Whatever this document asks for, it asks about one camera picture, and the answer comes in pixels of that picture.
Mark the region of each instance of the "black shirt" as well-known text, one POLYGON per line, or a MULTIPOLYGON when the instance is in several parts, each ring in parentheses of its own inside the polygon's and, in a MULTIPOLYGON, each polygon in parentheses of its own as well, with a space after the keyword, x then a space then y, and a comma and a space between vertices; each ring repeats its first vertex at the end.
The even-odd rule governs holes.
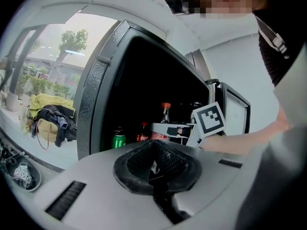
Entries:
POLYGON ((307 16, 303 0, 268 0, 268 4, 267 9, 253 13, 281 36, 289 56, 285 58, 259 34, 260 52, 272 82, 276 86, 290 69, 306 41, 307 16))

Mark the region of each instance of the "ceiling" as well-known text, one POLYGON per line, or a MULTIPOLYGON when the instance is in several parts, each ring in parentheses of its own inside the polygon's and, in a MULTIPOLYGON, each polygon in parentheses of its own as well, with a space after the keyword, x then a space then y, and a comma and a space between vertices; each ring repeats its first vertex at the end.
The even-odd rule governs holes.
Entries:
POLYGON ((168 13, 168 7, 164 0, 140 0, 143 3, 148 3, 148 18, 150 21, 151 15, 154 19, 150 22, 162 28, 167 32, 170 24, 182 22, 188 27, 200 41, 201 50, 207 49, 214 45, 232 40, 234 38, 254 34, 258 31, 256 20, 252 14, 238 19, 203 19, 199 14, 177 16, 174 20, 173 16, 168 13), (154 16, 153 9, 161 16, 154 16))

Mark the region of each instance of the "person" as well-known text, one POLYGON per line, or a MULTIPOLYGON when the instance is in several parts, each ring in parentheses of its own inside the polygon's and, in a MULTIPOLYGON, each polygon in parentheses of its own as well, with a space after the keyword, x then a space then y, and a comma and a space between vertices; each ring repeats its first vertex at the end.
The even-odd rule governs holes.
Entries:
POLYGON ((8 63, 8 57, 5 56, 1 61, 0 61, 0 70, 5 70, 6 65, 8 63))
MULTIPOLYGON (((235 18, 253 13, 259 25, 260 52, 275 86, 290 69, 303 43, 306 42, 304 0, 185 1, 188 1, 188 13, 199 12, 206 18, 235 18)), ((288 128, 289 123, 280 107, 276 121, 264 129, 238 136, 207 137, 201 143, 201 148, 216 152, 248 154, 255 144, 266 143, 274 135, 288 128)))

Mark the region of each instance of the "backpack strap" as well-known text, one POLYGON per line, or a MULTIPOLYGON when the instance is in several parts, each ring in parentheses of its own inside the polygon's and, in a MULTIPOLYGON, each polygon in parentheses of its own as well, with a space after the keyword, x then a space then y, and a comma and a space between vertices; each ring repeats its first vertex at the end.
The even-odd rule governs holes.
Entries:
POLYGON ((288 48, 285 45, 284 40, 282 37, 275 33, 266 23, 264 23, 261 19, 256 16, 258 25, 259 25, 259 33, 264 38, 265 41, 276 51, 282 53, 285 59, 289 58, 287 54, 288 48))

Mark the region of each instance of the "window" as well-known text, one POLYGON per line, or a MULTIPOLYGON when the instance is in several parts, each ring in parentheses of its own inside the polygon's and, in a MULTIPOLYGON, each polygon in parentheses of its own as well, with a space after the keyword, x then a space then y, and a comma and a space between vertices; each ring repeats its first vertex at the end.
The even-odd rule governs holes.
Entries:
MULTIPOLYGON (((41 31, 25 29, 28 33, 23 35, 23 40, 19 40, 15 50, 13 65, 18 73, 7 84, 18 102, 28 106, 36 101, 38 111, 41 111, 49 100, 56 99, 54 104, 59 102, 59 105, 74 111, 73 101, 87 61, 115 22, 102 16, 77 13, 65 24, 43 25, 39 27, 41 31), (46 95, 42 102, 37 103, 39 94, 46 95)), ((20 132, 18 136, 16 133, 8 135, 14 136, 14 141, 33 156, 60 169, 67 169, 78 161, 76 113, 64 113, 71 118, 66 122, 69 129, 73 127, 69 130, 71 141, 65 136, 63 141, 50 142, 48 147, 42 132, 34 139, 31 137, 33 130, 23 133, 22 117, 19 120, 18 112, 6 108, 1 108, 1 112, 8 116, 11 125, 16 126, 15 132, 20 132)), ((38 112, 30 111, 28 115, 37 122, 38 112)))
POLYGON ((11 63, 12 73, 11 73, 11 76, 8 78, 6 86, 3 90, 5 93, 8 93, 8 91, 9 91, 9 87, 11 85, 11 80, 12 80, 12 75, 15 71, 16 63, 17 63, 22 51, 24 50, 24 46, 26 45, 28 40, 33 36, 34 32, 35 32, 35 30, 25 30, 24 32, 22 32, 19 35, 19 37, 17 38, 15 44, 12 46, 12 50, 9 53, 10 55, 7 56, 7 58, 10 58, 11 61, 12 61, 12 63, 11 63))

